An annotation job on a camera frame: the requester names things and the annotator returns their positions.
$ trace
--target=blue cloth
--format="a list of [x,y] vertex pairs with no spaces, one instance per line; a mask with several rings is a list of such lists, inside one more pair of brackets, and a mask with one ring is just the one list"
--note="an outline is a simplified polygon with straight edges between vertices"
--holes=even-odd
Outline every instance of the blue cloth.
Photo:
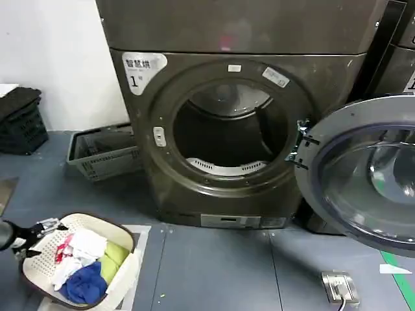
[[106,288],[101,277],[101,263],[96,261],[75,272],[59,292],[73,303],[92,304],[105,294]]

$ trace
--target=floor outlet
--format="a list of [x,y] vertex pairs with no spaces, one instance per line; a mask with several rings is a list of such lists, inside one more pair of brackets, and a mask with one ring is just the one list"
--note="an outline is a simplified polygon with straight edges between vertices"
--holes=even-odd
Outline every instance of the floor outlet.
[[322,279],[330,303],[341,303],[342,295],[348,305],[356,306],[360,303],[355,283],[347,272],[324,271],[322,272]]

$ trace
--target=open dryer door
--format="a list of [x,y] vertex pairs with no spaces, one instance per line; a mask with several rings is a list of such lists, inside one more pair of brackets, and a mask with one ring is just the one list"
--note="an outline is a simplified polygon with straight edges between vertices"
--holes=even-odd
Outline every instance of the open dryer door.
[[415,257],[415,96],[356,102],[298,127],[287,159],[314,211],[363,244]]

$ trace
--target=white wall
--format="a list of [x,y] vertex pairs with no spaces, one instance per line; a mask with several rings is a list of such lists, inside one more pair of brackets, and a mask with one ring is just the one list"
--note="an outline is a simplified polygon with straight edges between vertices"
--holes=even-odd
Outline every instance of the white wall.
[[0,83],[12,82],[42,90],[48,130],[128,120],[94,0],[1,0]]

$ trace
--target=green stripe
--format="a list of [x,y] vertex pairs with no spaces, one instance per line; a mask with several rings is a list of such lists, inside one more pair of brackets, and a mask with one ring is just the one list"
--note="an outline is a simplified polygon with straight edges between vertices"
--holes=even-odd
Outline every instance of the green stripe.
[[[398,267],[396,256],[381,251],[383,259],[387,264]],[[393,274],[397,287],[401,291],[403,298],[406,300],[411,311],[415,311],[415,293],[412,291],[408,279],[405,274]]]

